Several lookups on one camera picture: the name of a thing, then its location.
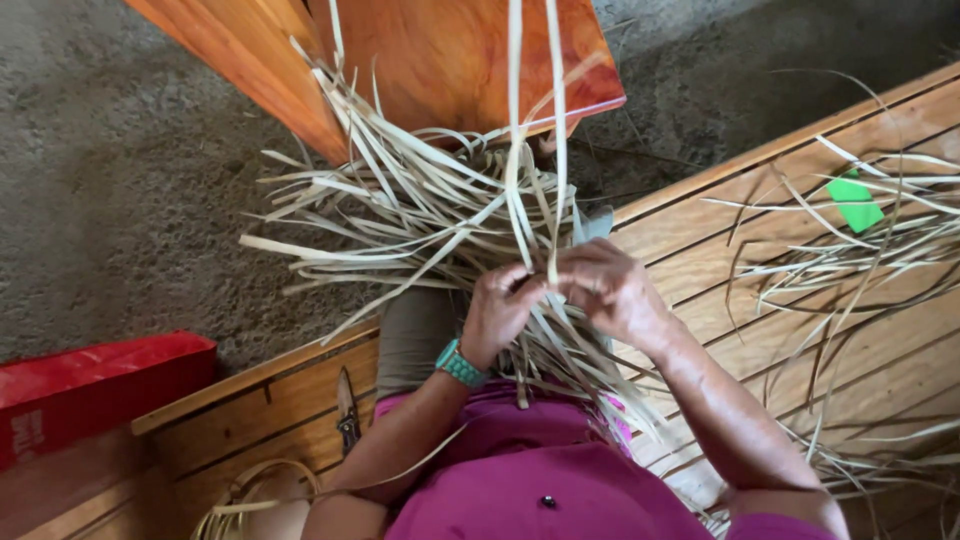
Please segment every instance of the concrete floor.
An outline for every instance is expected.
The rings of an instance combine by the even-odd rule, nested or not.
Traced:
[[[293,298],[243,249],[253,180],[293,153],[278,122],[121,0],[3,0],[0,358],[177,328],[237,371],[331,330],[375,289]],[[597,147],[708,166],[947,62],[953,0],[595,0],[629,102],[585,121]],[[630,121],[636,124],[639,140]],[[583,147],[582,196],[623,204],[698,170]],[[335,239],[322,239],[333,242]]]

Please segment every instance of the hand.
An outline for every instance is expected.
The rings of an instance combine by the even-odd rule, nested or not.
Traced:
[[[517,290],[526,278],[529,279]],[[549,290],[545,276],[530,276],[520,263],[481,276],[473,287],[473,300],[460,338],[464,359],[480,371],[490,369],[497,354],[523,331],[530,308]]]
[[[607,239],[594,238],[559,252],[557,272],[560,292],[584,310],[597,330],[650,358],[665,355],[674,339],[688,334],[667,309],[643,263]]]

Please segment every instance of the magenta top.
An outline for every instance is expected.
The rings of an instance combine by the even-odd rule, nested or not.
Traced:
[[[386,414],[406,396],[376,405]],[[662,480],[607,442],[584,403],[539,396],[526,410],[516,387],[492,381],[470,396],[455,429],[470,425],[424,471],[386,540],[604,538],[709,540]],[[733,520],[728,540],[835,540],[774,514]]]

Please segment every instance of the red bag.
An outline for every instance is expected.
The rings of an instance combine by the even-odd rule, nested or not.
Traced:
[[[213,382],[217,344],[175,331],[0,364],[0,471]]]

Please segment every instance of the turquoise watch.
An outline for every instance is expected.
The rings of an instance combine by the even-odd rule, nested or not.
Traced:
[[[437,369],[442,369],[472,389],[479,388],[487,382],[487,374],[470,365],[460,355],[460,340],[454,339],[446,346],[437,358]]]

